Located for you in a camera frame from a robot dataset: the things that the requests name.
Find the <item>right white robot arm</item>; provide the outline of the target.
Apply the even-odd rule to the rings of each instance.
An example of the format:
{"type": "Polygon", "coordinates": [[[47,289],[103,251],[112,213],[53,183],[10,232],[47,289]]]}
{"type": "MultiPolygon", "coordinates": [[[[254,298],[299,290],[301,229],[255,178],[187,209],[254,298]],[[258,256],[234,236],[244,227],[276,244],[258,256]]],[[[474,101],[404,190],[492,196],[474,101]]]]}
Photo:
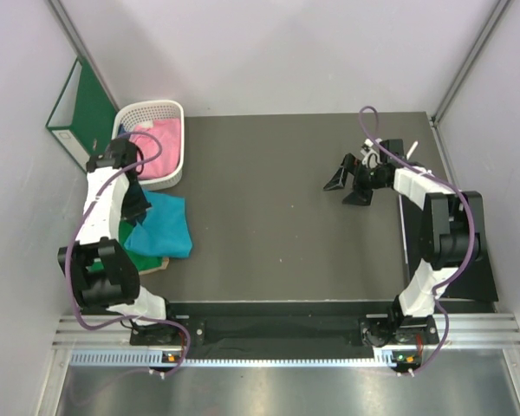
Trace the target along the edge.
{"type": "Polygon", "coordinates": [[[369,206],[374,191],[392,189],[414,204],[421,214],[419,265],[407,287],[393,300],[385,322],[371,323],[365,341],[377,348],[391,341],[405,343],[429,331],[436,301],[450,279],[486,252],[484,201],[479,192],[455,192],[430,170],[409,164],[400,139],[365,140],[361,156],[344,155],[324,186],[344,188],[352,179],[345,205],[369,206]]]}

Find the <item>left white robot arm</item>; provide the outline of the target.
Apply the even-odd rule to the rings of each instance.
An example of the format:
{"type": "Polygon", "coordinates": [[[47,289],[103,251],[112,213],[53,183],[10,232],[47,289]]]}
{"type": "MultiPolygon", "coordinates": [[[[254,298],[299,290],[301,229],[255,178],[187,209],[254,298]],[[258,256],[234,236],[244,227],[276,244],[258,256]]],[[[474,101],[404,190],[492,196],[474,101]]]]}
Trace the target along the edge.
{"type": "Polygon", "coordinates": [[[170,317],[168,301],[141,285],[137,266],[120,242],[120,223],[141,223],[152,207],[139,182],[149,159],[130,137],[123,133],[112,139],[87,162],[81,224],[57,259],[76,314],[84,309],[114,312],[117,321],[129,320],[134,331],[149,331],[167,344],[177,338],[179,323],[170,317]]]}

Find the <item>teal t shirt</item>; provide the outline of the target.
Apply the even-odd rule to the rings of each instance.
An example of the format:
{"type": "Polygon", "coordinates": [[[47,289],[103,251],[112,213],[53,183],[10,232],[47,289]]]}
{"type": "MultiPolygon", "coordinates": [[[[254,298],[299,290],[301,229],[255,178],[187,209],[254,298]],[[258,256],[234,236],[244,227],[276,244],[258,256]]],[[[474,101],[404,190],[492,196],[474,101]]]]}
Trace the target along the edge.
{"type": "Polygon", "coordinates": [[[124,243],[126,250],[147,257],[188,258],[193,243],[185,215],[185,199],[144,191],[151,207],[124,243]]]}

